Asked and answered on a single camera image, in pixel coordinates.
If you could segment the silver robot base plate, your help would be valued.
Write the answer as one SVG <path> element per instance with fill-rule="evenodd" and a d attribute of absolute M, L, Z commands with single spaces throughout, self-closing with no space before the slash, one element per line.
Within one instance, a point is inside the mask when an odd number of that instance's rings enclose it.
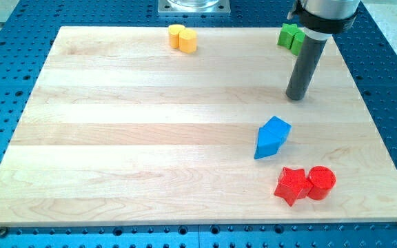
<path fill-rule="evenodd" d="M 229 0 L 158 0 L 157 10 L 165 16 L 231 13 Z"/>

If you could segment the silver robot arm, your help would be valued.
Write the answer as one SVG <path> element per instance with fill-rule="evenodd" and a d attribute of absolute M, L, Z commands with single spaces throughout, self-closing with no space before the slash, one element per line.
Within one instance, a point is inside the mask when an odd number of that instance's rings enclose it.
<path fill-rule="evenodd" d="M 305 97 L 325 44 L 333 34 L 350 29 L 358 15 L 359 0 L 295 0 L 287 18 L 298 17 L 305 39 L 298 54 L 286 95 L 293 101 Z"/>

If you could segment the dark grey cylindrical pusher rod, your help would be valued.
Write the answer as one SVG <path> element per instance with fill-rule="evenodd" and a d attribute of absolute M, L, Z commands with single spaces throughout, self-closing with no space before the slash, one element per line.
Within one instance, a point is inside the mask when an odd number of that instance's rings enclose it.
<path fill-rule="evenodd" d="M 332 36 L 309 28 L 304 28 L 304 32 L 305 38 L 285 92 L 293 101 L 300 101 L 305 97 L 325 44 Z"/>

